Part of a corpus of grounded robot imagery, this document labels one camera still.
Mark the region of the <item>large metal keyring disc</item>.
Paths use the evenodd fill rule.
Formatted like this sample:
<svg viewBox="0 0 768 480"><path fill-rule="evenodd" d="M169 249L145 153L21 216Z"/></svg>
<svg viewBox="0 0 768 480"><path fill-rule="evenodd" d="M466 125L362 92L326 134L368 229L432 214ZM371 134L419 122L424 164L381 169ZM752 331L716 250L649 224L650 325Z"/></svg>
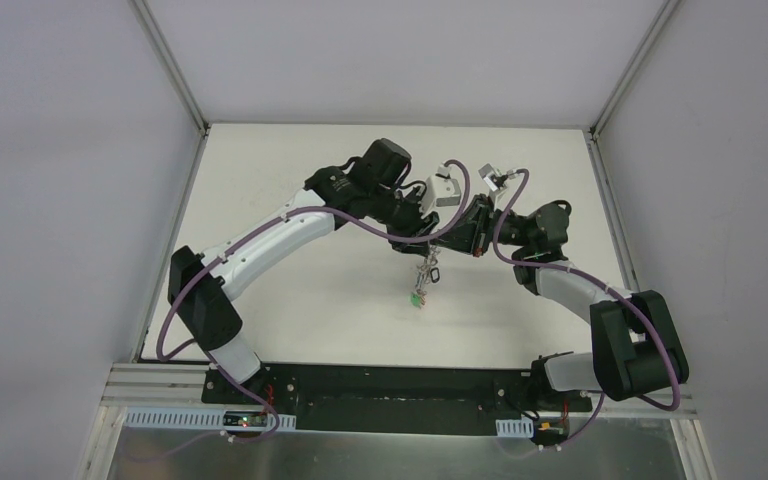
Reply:
<svg viewBox="0 0 768 480"><path fill-rule="evenodd" d="M437 267L439 269L438 267L439 253L440 253L440 249L436 246L432 246L428 254L424 257L422 262L417 266L416 282L411 295L416 294L423 297L424 305L422 307L424 307L426 304L426 295L427 295L426 287L429 284L436 284L436 283L431 283L429 281L428 272L433 267Z"/></svg>

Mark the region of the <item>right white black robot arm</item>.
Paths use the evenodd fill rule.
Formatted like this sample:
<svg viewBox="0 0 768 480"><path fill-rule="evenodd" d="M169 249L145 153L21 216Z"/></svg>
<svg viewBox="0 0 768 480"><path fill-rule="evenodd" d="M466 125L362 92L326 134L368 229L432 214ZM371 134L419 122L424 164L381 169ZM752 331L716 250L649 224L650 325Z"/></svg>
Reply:
<svg viewBox="0 0 768 480"><path fill-rule="evenodd" d="M509 260L517 283L588 324L590 352L533 361L527 393L536 407L553 409L574 390L602 392L615 401L678 391L690 369L665 298L654 290L610 287L577 269L562 252L571 213L565 200L529 215L503 213L488 196L477 195L433 243L474 257L496 246L514 247Z"/></svg>

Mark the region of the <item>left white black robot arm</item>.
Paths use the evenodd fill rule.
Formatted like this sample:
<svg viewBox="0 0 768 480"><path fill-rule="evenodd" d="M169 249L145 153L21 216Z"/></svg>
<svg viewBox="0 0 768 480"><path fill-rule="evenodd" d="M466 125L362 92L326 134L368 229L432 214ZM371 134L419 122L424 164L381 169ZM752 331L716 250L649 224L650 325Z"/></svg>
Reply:
<svg viewBox="0 0 768 480"><path fill-rule="evenodd" d="M408 188L410 155L382 138L360 157L318 169L271 217L200 253L184 246L171 258L168 301L195 343L229 375L226 389L241 404L265 390L261 360L247 344L233 302L259 276L304 245L351 219L370 217L390 236L422 237L439 218L435 208L459 202L461 189L446 165Z"/></svg>

